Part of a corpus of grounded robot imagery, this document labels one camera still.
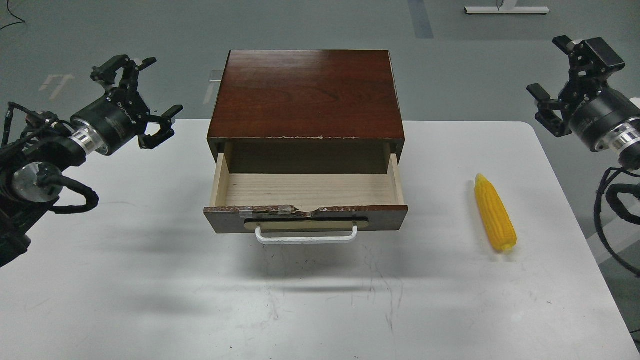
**white metal stand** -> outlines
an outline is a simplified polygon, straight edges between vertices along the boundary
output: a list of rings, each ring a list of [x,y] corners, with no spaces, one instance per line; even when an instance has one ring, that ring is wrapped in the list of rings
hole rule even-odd
[[[549,13],[546,6],[516,6],[517,3],[518,0],[503,0],[500,6],[466,6],[465,13]]]

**gray floor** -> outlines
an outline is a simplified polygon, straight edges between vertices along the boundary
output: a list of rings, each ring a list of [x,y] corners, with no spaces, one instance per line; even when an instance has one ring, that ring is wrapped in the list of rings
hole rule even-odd
[[[231,49],[388,49],[405,120],[524,121],[536,130],[586,236],[594,233],[593,197],[613,153],[590,153],[576,136],[556,139],[533,118],[525,91],[541,83],[557,95],[567,57],[558,35],[604,38],[626,61],[610,84],[640,97],[640,2],[521,0],[548,5],[541,15],[465,15],[492,0],[341,1],[12,1],[27,20],[0,32],[0,103],[14,101],[67,119],[100,95],[91,66],[115,54],[158,63],[140,78],[153,111],[184,105],[180,118],[207,119]],[[12,18],[0,11],[0,24]],[[42,86],[53,76],[48,86]],[[193,141],[203,141],[195,134]],[[425,154],[425,166],[429,157]],[[604,213],[605,223],[612,213]],[[640,263],[640,243],[625,252]],[[611,262],[601,267],[629,327],[640,327],[640,284]]]

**drawer front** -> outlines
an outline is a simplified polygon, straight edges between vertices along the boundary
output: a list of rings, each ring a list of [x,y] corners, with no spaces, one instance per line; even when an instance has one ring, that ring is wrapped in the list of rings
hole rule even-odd
[[[336,206],[311,212],[291,206],[218,206],[204,208],[204,215],[218,234],[252,233],[257,222],[279,223],[264,226],[266,231],[278,232],[345,231],[350,227],[345,229],[344,224],[353,222],[358,230],[384,231],[399,230],[407,211],[407,205]]]

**dark wood top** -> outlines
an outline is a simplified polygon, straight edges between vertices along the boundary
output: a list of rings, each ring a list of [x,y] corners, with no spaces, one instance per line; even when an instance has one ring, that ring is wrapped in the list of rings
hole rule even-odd
[[[255,138],[404,141],[388,51],[231,51],[210,142]]]

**yellow corn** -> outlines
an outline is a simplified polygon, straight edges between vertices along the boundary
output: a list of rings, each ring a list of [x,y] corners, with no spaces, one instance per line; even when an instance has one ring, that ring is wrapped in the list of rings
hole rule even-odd
[[[516,231],[493,184],[482,174],[476,176],[476,202],[491,246],[497,252],[511,250],[518,239]]]

